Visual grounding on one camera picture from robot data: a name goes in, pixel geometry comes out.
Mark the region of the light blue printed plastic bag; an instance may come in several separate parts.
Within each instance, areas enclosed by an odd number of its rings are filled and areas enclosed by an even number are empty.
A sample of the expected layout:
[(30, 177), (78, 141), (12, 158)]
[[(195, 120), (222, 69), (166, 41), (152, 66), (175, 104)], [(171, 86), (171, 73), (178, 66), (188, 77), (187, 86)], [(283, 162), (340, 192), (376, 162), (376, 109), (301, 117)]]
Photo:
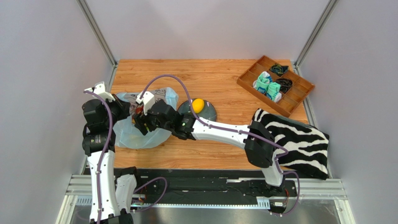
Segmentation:
[[(155, 96), (155, 100), (164, 100), (166, 104), (171, 105), (174, 109), (177, 108), (179, 96), (170, 87), (151, 90)], [(156, 129), (152, 132), (148, 132), (143, 135), (139, 129), (135, 127), (135, 121), (133, 115), (137, 108), (136, 99), (137, 92), (120, 92), (116, 96), (125, 102), (129, 102), (130, 105), (130, 116), (126, 119), (118, 121), (113, 130), (116, 134), (115, 145), (123, 148), (130, 149), (146, 149), (154, 148), (164, 143), (171, 136), (171, 132), (164, 129)]]

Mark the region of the yellow lemon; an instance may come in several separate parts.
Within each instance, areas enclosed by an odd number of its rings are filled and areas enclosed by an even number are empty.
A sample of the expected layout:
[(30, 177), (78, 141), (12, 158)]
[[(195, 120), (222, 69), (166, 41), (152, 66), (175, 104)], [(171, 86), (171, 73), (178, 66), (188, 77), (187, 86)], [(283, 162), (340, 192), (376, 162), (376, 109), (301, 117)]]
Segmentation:
[(199, 114), (205, 107), (205, 101), (201, 98), (196, 98), (192, 101), (193, 112)]

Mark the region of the red strawberry bunch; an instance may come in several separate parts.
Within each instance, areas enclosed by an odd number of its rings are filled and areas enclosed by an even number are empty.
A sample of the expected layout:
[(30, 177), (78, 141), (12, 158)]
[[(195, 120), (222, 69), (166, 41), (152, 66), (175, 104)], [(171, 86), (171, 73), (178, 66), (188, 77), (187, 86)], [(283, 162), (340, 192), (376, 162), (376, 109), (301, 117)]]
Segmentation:
[(138, 106), (135, 108), (132, 113), (132, 124), (136, 124), (138, 121), (141, 121), (141, 115), (143, 113), (143, 106)]

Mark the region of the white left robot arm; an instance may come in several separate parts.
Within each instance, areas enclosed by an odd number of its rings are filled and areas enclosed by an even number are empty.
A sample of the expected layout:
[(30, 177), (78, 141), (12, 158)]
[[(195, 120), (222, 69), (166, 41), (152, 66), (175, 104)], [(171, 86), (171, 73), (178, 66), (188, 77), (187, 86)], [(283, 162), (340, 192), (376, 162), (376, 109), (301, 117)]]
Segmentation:
[(113, 98), (92, 99), (82, 105), (86, 124), (82, 147), (87, 156), (92, 183), (91, 224), (132, 224), (129, 212), (136, 187), (135, 167), (114, 175), (115, 139), (113, 126), (129, 115), (130, 103)]

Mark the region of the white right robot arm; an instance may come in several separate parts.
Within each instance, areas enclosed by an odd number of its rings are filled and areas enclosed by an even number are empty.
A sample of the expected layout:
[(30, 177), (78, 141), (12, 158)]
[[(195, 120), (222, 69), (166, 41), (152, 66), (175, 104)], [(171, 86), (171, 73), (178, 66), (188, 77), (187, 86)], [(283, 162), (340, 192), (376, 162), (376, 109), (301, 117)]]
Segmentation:
[(284, 182), (274, 136), (260, 122), (253, 120), (246, 126), (214, 122), (179, 113), (163, 100), (152, 106), (139, 104), (133, 120), (143, 135), (164, 129), (181, 140), (212, 140), (241, 148), (249, 163), (261, 169), (268, 185), (280, 187)]

